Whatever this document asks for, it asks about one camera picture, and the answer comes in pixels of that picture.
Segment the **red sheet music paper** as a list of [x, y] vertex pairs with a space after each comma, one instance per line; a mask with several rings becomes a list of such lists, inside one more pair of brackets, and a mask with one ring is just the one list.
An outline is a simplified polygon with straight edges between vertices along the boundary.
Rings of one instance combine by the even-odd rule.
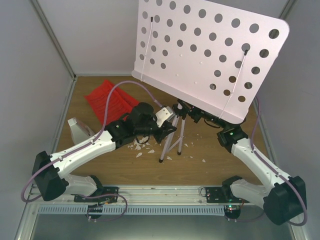
[[140, 102], [129, 95], [127, 92], [122, 90], [121, 88], [117, 87], [115, 91], [118, 93], [119, 97], [121, 98], [121, 105], [125, 112], [131, 112], [133, 107], [137, 106]]

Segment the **white tripod music stand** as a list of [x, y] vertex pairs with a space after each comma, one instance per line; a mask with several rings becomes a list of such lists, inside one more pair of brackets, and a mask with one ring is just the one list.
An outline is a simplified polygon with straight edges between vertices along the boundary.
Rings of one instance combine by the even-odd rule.
[[241, 124], [289, 33], [285, 20], [206, 0], [141, 0], [132, 76]]

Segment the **white metronome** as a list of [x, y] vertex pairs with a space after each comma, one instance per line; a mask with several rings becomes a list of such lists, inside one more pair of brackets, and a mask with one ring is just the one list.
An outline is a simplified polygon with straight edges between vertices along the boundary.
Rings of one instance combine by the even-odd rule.
[[71, 139], [74, 145], [77, 145], [89, 138], [95, 133], [88, 125], [77, 119], [76, 117], [67, 120], [70, 128]]

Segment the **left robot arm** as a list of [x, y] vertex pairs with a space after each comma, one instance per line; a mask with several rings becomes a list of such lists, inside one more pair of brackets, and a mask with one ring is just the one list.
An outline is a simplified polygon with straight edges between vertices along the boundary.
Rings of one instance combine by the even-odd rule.
[[139, 136], [154, 137], [157, 143], [176, 130], [170, 123], [174, 112], [163, 107], [157, 113], [145, 102], [130, 113], [110, 122], [102, 132], [64, 151], [38, 153], [32, 169], [35, 184], [44, 201], [53, 201], [63, 194], [86, 196], [92, 202], [103, 197], [101, 182], [96, 176], [72, 175], [78, 167], [94, 158], [113, 152], [137, 140]]

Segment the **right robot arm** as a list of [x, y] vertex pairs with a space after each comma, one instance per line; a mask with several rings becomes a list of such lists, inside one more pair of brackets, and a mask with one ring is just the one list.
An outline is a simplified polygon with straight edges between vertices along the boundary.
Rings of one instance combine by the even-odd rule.
[[223, 182], [221, 196], [228, 203], [244, 199], [263, 209], [275, 225], [289, 223], [302, 227], [308, 221], [306, 183], [300, 176], [292, 177], [278, 168], [254, 145], [240, 124], [229, 123], [183, 100], [178, 100], [182, 116], [190, 116], [195, 123], [200, 119], [209, 126], [221, 128], [217, 139], [222, 147], [241, 160], [259, 179], [260, 185], [233, 176]]

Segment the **white debris pile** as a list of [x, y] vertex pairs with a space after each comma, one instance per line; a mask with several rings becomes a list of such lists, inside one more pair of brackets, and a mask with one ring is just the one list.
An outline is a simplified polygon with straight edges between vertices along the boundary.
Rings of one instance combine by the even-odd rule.
[[133, 143], [128, 144], [127, 148], [135, 152], [135, 157], [139, 158], [142, 155], [154, 154], [156, 151], [153, 146], [147, 140], [147, 137], [141, 139], [142, 143], [138, 142], [136, 139]]

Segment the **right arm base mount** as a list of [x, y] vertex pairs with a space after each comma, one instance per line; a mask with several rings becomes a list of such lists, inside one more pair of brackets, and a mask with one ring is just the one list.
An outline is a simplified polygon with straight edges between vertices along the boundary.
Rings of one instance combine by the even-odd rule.
[[204, 186], [201, 187], [199, 193], [206, 198], [207, 203], [231, 203], [234, 196], [229, 186]]

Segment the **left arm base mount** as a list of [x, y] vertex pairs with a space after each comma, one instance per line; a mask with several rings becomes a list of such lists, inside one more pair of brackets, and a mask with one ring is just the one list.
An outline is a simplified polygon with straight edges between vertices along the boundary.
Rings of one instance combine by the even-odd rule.
[[119, 187], [117, 186], [103, 186], [100, 189], [97, 189], [93, 194], [91, 194], [90, 198], [85, 198], [80, 195], [74, 195], [74, 202], [75, 203], [98, 203], [98, 204], [105, 204], [105, 203], [116, 203], [118, 200], [117, 196], [114, 194], [119, 193]]

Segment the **aluminium rail frame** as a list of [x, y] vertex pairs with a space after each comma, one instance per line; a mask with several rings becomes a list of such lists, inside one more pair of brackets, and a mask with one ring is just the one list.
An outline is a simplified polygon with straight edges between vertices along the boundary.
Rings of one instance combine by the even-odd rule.
[[[18, 240], [295, 240], [289, 225], [277, 226], [251, 203], [237, 199], [207, 203], [202, 186], [120, 185], [117, 202], [74, 202], [63, 194], [52, 201], [28, 204], [22, 215]], [[39, 214], [41, 205], [87, 205], [86, 214]], [[224, 215], [91, 214], [103, 206], [223, 206]]]

